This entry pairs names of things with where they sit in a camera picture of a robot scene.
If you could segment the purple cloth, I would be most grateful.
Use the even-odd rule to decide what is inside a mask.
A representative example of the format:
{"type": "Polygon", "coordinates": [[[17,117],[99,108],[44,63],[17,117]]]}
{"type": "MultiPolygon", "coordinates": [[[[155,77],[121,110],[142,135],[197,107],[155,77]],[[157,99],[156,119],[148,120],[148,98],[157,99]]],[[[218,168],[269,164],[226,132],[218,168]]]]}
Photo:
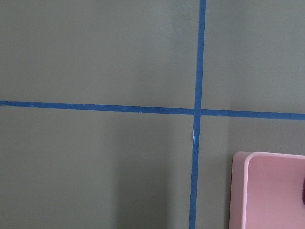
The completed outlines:
{"type": "Polygon", "coordinates": [[[303,180],[302,202],[303,202],[303,205],[305,206],[305,177],[304,177],[304,180],[303,180]]]}

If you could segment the pink plastic bin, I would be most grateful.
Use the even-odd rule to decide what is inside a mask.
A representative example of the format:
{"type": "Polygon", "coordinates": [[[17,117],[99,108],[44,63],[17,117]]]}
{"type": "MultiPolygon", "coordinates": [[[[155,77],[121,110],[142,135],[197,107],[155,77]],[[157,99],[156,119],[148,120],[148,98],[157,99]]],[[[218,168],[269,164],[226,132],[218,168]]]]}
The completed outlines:
{"type": "Polygon", "coordinates": [[[232,160],[231,229],[303,229],[305,157],[237,152],[232,160]]]}

